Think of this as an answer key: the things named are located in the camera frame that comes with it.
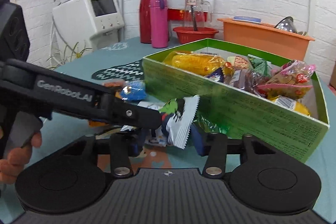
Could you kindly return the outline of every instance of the table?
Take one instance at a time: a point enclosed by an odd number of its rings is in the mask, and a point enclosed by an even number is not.
[[[176,40],[169,42],[169,47],[178,46]],[[127,64],[140,60],[143,56],[160,51],[151,45],[140,44],[139,38],[132,38],[125,42],[114,44],[105,49],[93,52],[87,56],[68,63],[57,69],[58,72],[77,78],[102,84],[104,81],[93,80],[91,75],[102,69],[112,66]],[[336,96],[329,90],[326,84],[322,84],[325,100],[330,117],[330,130],[325,135],[321,144],[308,159],[306,164],[312,167],[320,176],[322,190],[316,202],[314,210],[329,222],[336,220]],[[35,149],[30,165],[59,150],[77,138],[97,132],[98,128],[89,128],[86,120],[79,120],[58,113],[53,114],[53,120],[47,121],[42,128],[43,145]],[[160,149],[155,150],[157,156],[163,153]],[[194,147],[187,146],[185,150],[175,147],[168,147],[164,155],[169,157],[172,168],[194,168],[203,169],[206,157],[197,155]],[[150,161],[152,167],[165,167],[164,162]],[[226,171],[229,172],[238,166],[239,157],[229,155],[227,157]],[[23,209],[15,195],[13,186],[7,187],[3,198],[0,199],[0,219],[5,223],[11,223],[16,217],[23,213]]]

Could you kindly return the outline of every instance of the thermos lid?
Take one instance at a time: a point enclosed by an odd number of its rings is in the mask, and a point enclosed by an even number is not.
[[[151,7],[160,7],[162,10],[167,7],[167,0],[151,0]]]

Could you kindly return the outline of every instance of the orange plastic bin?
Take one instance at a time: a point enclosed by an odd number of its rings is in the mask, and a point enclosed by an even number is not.
[[[232,42],[288,59],[303,60],[314,38],[269,26],[219,18],[224,24],[224,41]]]

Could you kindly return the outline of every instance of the green cardboard box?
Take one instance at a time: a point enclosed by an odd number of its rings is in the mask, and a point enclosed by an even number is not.
[[[329,129],[328,112],[318,76],[312,76],[314,89],[303,102],[312,112],[312,117],[308,117],[251,93],[162,63],[172,51],[213,52],[214,49],[241,56],[252,54],[276,66],[290,61],[254,48],[204,39],[144,57],[142,65],[147,92],[163,102],[199,94],[199,111],[212,122],[228,125],[229,137],[241,138],[243,134],[251,133],[305,162]]]

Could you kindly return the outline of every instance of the barcode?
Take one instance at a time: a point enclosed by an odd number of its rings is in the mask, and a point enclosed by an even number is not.
[[[213,53],[213,52],[200,52],[201,54],[209,54],[209,55],[218,55],[216,53]]]
[[[294,109],[295,101],[292,100],[292,99],[281,96],[277,99],[277,104],[281,105],[281,106],[284,106],[284,107],[287,107],[289,109]]]

